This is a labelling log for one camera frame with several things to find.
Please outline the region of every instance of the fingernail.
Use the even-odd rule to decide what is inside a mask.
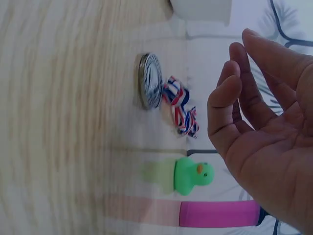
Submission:
[[[249,29],[249,28],[246,28],[244,31],[243,31],[244,34],[248,34],[248,35],[251,35],[251,36],[255,36],[255,37],[260,37],[261,35],[259,33],[257,33],[256,31],[252,30],[252,29]]]

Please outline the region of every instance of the pink marker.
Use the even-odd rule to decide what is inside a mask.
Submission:
[[[255,201],[182,202],[179,226],[234,228],[258,226],[268,213]]]

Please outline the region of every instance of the striped ribbon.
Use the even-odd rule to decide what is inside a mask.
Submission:
[[[170,77],[163,89],[164,100],[171,105],[172,115],[177,132],[180,135],[189,135],[197,137],[199,125],[196,122],[196,107],[191,110],[185,110],[185,105],[189,101],[189,91],[183,84],[173,76]]]

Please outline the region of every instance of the duck beak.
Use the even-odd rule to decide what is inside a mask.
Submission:
[[[202,165],[202,164],[199,164],[199,165],[197,166],[197,173],[200,175],[200,174],[202,173],[202,171],[203,171],[203,165]]]

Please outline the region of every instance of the white object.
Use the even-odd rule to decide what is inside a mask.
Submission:
[[[174,12],[184,20],[219,21],[229,24],[232,0],[170,0]]]

